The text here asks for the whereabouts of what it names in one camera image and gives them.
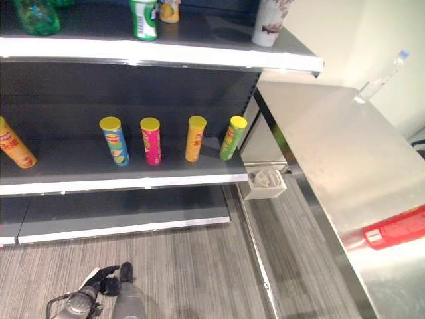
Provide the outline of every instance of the green chip canister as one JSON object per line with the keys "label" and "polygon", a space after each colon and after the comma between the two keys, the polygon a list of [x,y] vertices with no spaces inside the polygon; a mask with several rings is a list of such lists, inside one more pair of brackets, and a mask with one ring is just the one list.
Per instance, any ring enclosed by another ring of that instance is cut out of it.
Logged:
{"label": "green chip canister", "polygon": [[136,38],[152,41],[157,38],[156,9],[157,1],[130,0],[133,14],[133,34]]}
{"label": "green chip canister", "polygon": [[248,122],[242,116],[232,116],[226,136],[220,149],[220,159],[228,161],[232,159],[233,153],[242,137]]}

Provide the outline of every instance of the striped carpet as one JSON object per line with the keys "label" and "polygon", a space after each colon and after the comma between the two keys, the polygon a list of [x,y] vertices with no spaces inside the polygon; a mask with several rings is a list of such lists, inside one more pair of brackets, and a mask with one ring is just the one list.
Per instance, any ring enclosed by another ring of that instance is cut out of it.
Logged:
{"label": "striped carpet", "polygon": [[[359,315],[305,199],[290,176],[273,200],[246,201],[281,319]],[[273,318],[234,187],[229,225],[3,247],[0,318],[44,318],[95,266],[131,261],[148,319]],[[115,298],[99,297],[111,318]]]}

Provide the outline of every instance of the store shelf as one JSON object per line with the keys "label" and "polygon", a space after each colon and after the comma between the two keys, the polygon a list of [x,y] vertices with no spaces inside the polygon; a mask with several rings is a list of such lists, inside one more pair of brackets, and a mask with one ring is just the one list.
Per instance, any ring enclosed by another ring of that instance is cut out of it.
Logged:
{"label": "store shelf", "polygon": [[33,197],[20,243],[230,221],[221,186]]}
{"label": "store shelf", "polygon": [[2,154],[0,195],[58,194],[112,189],[150,189],[180,185],[223,184],[247,181],[248,176],[235,152],[231,161],[218,158],[217,138],[204,138],[197,163],[185,160],[185,139],[165,138],[163,161],[158,166],[145,162],[141,139],[127,141],[130,164],[118,167],[104,139],[47,140],[37,147],[38,162],[19,169]]}
{"label": "store shelf", "polygon": [[0,199],[0,246],[15,244],[30,199]]}
{"label": "store shelf", "polygon": [[315,74],[323,70],[323,59],[285,29],[277,45],[266,48],[251,43],[252,22],[182,12],[176,24],[158,22],[158,39],[147,43],[133,37],[129,7],[76,5],[59,11],[59,33],[30,37],[20,28],[11,3],[1,2],[3,61],[278,68]]}

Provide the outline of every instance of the yellow lid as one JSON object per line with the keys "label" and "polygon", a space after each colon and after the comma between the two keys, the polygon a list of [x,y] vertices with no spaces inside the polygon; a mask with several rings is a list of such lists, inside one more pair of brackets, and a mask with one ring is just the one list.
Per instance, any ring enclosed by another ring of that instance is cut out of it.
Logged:
{"label": "yellow lid", "polygon": [[100,120],[99,126],[105,131],[116,131],[121,127],[121,121],[115,116],[106,116]]}
{"label": "yellow lid", "polygon": [[202,116],[194,115],[189,118],[189,125],[192,128],[204,128],[207,126],[207,120],[205,120]]}
{"label": "yellow lid", "polygon": [[159,120],[156,118],[143,118],[140,121],[140,128],[145,131],[156,131],[159,129]]}
{"label": "yellow lid", "polygon": [[245,118],[243,118],[242,116],[232,116],[232,118],[230,119],[230,123],[235,128],[245,128],[248,125],[248,121],[245,120]]}
{"label": "yellow lid", "polygon": [[6,126],[6,120],[4,117],[0,116],[0,128],[4,128]]}

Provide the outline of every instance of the metal table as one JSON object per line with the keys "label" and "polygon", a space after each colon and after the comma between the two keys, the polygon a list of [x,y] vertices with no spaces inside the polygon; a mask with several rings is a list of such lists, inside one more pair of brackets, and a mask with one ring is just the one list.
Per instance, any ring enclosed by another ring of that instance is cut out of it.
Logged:
{"label": "metal table", "polygon": [[423,318],[425,238],[376,251],[360,232],[425,204],[425,161],[356,93],[262,82],[254,96],[362,317]]}

